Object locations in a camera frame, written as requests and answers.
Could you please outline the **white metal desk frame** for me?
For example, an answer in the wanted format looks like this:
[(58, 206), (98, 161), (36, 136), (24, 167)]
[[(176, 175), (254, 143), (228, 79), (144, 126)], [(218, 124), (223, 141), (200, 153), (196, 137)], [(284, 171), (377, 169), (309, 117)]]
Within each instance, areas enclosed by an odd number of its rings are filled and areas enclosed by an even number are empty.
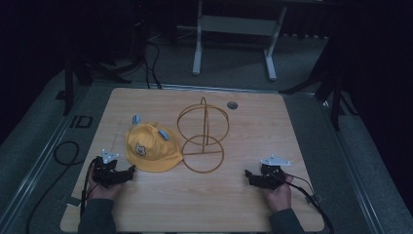
[(268, 36), (271, 43), (263, 51), (268, 78), (275, 81), (278, 76), (273, 61), (273, 53), (280, 36), (283, 19), (287, 8), (281, 7), (276, 19), (244, 19), (205, 15), (203, 13), (204, 0), (198, 0), (197, 9), (197, 28), (196, 28), (196, 48), (194, 54), (192, 74), (199, 75), (202, 67), (203, 44), (202, 38), (204, 32), (220, 32), (245, 34), (256, 36)]

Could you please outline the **yellow child's hat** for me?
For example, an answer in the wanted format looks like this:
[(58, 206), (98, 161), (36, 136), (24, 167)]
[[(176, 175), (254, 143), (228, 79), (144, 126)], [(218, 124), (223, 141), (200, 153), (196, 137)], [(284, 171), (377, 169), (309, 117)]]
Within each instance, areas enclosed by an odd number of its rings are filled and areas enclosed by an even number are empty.
[(127, 160), (144, 172), (166, 172), (183, 160), (176, 131), (157, 122), (143, 123), (139, 115), (132, 117), (125, 141)]

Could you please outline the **person's right hand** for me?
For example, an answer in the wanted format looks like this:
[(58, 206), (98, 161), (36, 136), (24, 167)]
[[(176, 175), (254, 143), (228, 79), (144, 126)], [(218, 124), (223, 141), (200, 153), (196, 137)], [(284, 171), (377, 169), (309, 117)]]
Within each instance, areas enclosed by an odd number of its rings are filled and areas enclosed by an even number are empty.
[(270, 210), (277, 213), (291, 208), (291, 189), (289, 184), (292, 182), (292, 177), (287, 175), (285, 183), (275, 190), (261, 188), (261, 192), (266, 199)]

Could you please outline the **person's left hand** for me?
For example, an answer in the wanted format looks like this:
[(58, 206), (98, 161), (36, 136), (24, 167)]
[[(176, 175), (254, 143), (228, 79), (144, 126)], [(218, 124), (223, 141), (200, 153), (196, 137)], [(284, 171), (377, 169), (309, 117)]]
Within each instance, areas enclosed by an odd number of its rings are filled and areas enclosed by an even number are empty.
[(118, 195), (122, 192), (125, 185), (121, 183), (112, 185), (109, 188), (105, 188), (93, 180), (93, 173), (94, 169), (92, 169), (92, 172), (90, 173), (88, 178), (88, 188), (86, 196), (87, 200), (90, 201), (93, 199), (106, 199), (115, 201)]

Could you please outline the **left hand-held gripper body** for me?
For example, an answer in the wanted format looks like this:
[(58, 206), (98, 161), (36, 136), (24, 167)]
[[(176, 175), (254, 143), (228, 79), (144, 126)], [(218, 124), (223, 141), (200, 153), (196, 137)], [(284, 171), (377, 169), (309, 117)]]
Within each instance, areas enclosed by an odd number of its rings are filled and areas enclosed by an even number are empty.
[(101, 150), (101, 154), (94, 159), (93, 181), (105, 188), (123, 183), (120, 172), (116, 171), (118, 153)]

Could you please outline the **black metal stand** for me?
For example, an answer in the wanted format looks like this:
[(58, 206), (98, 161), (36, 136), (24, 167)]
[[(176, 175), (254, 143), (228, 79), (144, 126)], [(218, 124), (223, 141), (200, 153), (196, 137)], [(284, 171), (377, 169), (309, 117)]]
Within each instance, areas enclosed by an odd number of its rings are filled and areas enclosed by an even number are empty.
[(334, 129), (339, 131), (340, 127), (338, 119), (343, 97), (343, 82), (346, 71), (345, 51), (340, 48), (337, 39), (330, 37), (325, 44), (324, 49), (321, 51), (309, 78), (292, 88), (281, 90), (280, 94), (293, 95), (304, 88), (320, 83), (315, 92), (315, 97), (319, 101), (327, 101), (329, 97), (332, 97), (330, 121)]
[(77, 78), (81, 85), (89, 86), (93, 82), (92, 75), (88, 69), (88, 66), (96, 69), (102, 73), (105, 77), (113, 80), (117, 83), (129, 84), (130, 81), (126, 80), (115, 72), (110, 71), (108, 68), (99, 64), (97, 61), (82, 55), (78, 52), (74, 52), (71, 49), (64, 51), (64, 91), (60, 96), (64, 100), (63, 115), (67, 116), (74, 106), (74, 78)]

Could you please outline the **gold wire hat stand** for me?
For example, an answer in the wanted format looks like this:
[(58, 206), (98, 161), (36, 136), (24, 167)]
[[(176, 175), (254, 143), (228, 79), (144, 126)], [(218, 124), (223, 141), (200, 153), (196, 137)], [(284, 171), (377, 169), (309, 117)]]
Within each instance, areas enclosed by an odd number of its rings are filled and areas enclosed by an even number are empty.
[[(198, 109), (201, 109), (203, 111), (203, 123), (202, 123), (203, 131), (199, 135), (186, 136), (185, 134), (183, 134), (181, 130), (180, 122), (185, 115), (189, 114), (192, 111), (198, 110)], [(209, 111), (211, 109), (215, 109), (219, 113), (221, 113), (226, 121), (226, 132), (221, 138), (216, 138), (210, 134)], [(176, 119), (176, 127), (178, 129), (179, 134), (185, 139), (184, 143), (181, 146), (181, 152), (184, 156), (189, 156), (189, 153), (184, 152), (185, 146), (188, 143), (192, 143), (192, 144), (200, 146), (201, 147), (200, 154), (207, 154), (206, 148), (208, 146), (215, 145), (215, 144), (219, 146), (219, 150), (217, 150), (217, 153), (221, 154), (221, 158), (220, 158), (219, 163), (214, 168), (201, 171), (201, 170), (197, 170), (191, 167), (185, 160), (182, 160), (183, 164), (185, 165), (187, 169), (197, 174), (210, 174), (218, 170), (221, 167), (225, 159), (225, 149), (222, 145), (222, 141), (226, 138), (226, 136), (229, 134), (229, 131), (230, 131), (229, 115), (227, 114), (226, 111), (224, 111), (220, 107), (209, 104), (207, 102), (207, 99), (205, 97), (202, 97), (199, 103), (187, 106), (178, 114), (177, 119)]]

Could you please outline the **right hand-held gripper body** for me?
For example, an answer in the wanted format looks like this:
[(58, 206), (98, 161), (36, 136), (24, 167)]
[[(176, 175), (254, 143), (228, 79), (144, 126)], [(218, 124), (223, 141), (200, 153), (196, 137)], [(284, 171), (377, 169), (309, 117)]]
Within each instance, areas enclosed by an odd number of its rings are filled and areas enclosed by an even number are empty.
[(284, 184), (285, 176), (282, 166), (290, 166), (291, 163), (288, 160), (272, 154), (267, 158), (261, 159), (260, 163), (263, 188), (275, 190)]

